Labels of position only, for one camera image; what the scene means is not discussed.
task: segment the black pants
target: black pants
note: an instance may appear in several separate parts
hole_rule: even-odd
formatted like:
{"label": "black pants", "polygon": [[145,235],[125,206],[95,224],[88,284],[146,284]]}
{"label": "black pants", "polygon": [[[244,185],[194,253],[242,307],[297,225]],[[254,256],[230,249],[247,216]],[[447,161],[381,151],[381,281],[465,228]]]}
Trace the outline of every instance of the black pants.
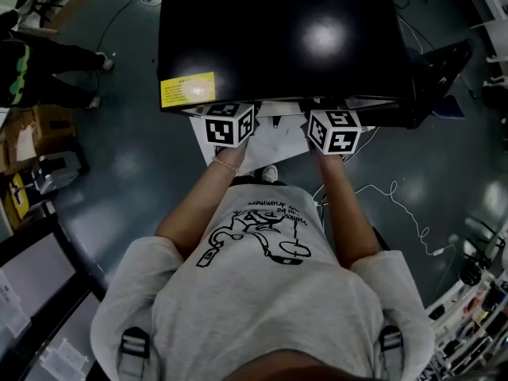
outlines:
{"label": "black pants", "polygon": [[280,181],[275,182],[267,182],[263,181],[261,178],[256,178],[251,175],[242,175],[242,176],[235,176],[233,181],[231,182],[230,187],[235,187],[237,185],[245,185],[245,184],[255,184],[255,185],[273,185],[274,187],[285,187],[286,184],[282,183]]}
{"label": "black pants", "polygon": [[68,71],[94,71],[102,68],[104,56],[92,51],[21,33],[12,33],[30,48],[28,71],[21,101],[16,107],[55,104],[67,108],[88,107],[95,92],[62,82],[52,74]]}

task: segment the bracelet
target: bracelet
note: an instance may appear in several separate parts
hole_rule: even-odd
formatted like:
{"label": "bracelet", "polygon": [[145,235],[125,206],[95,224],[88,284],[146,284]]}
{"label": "bracelet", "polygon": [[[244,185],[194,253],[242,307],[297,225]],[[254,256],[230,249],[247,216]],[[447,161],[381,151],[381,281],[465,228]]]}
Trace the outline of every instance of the bracelet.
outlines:
{"label": "bracelet", "polygon": [[232,171],[235,171],[235,174],[238,173],[238,171],[240,170],[240,168],[235,168],[233,165],[228,164],[227,162],[219,160],[216,156],[214,158],[212,158],[212,161],[216,162],[216,163],[218,163],[218,164],[220,164],[220,165],[222,165],[224,167],[227,167],[227,168],[229,168]]}

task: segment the graphic print on shirt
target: graphic print on shirt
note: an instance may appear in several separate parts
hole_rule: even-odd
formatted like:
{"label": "graphic print on shirt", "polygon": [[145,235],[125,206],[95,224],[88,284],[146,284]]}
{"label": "graphic print on shirt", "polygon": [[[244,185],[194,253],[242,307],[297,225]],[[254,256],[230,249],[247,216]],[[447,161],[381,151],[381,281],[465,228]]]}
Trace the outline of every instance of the graphic print on shirt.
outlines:
{"label": "graphic print on shirt", "polygon": [[[290,213],[286,210],[243,210],[233,212],[230,225],[216,228],[208,237],[211,248],[206,250],[196,264],[198,267],[208,267],[212,259],[221,251],[226,241],[241,240],[245,236],[252,236],[259,241],[264,255],[270,260],[284,265],[299,265],[302,259],[297,257],[310,257],[308,247],[298,240],[298,223],[306,225],[306,221],[296,215],[295,208],[290,207]],[[278,244],[270,244],[262,232],[281,233],[277,228],[282,223],[291,222],[293,225],[293,239],[280,241]]]}

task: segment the person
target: person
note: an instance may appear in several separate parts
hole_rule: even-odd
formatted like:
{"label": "person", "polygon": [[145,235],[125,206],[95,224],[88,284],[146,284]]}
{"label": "person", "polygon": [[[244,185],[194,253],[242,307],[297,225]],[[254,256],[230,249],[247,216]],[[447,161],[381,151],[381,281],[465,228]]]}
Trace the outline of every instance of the person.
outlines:
{"label": "person", "polygon": [[113,61],[104,52],[57,44],[46,38],[11,31],[15,10],[0,15],[0,107],[56,104],[69,109],[97,108],[100,98],[69,85],[52,74],[68,71],[110,71]]}
{"label": "person", "polygon": [[[155,236],[128,248],[91,326],[104,372],[414,381],[433,354],[430,320],[402,253],[379,249],[342,159],[313,155],[334,254],[313,198],[278,183],[275,166],[263,182],[235,178],[244,154],[245,144],[220,151]],[[394,327],[401,343],[387,344],[381,336]],[[127,332],[135,328],[147,337]],[[127,352],[143,351],[142,340],[141,374],[129,360],[141,358]],[[394,362],[387,350],[396,346],[403,359]]]}

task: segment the cardboard box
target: cardboard box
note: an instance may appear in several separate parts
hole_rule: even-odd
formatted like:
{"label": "cardboard box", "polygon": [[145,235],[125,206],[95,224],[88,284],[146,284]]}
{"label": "cardboard box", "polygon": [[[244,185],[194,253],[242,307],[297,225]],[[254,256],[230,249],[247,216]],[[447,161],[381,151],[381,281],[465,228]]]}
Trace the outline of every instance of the cardboard box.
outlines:
{"label": "cardboard box", "polygon": [[75,127],[70,110],[54,105],[35,106],[32,110],[13,110],[0,134],[0,141],[1,135],[5,137],[2,141],[7,161],[4,175],[30,168],[35,162],[37,157],[22,161],[16,159],[19,132],[29,125],[33,126],[33,147],[37,157],[73,148]]}

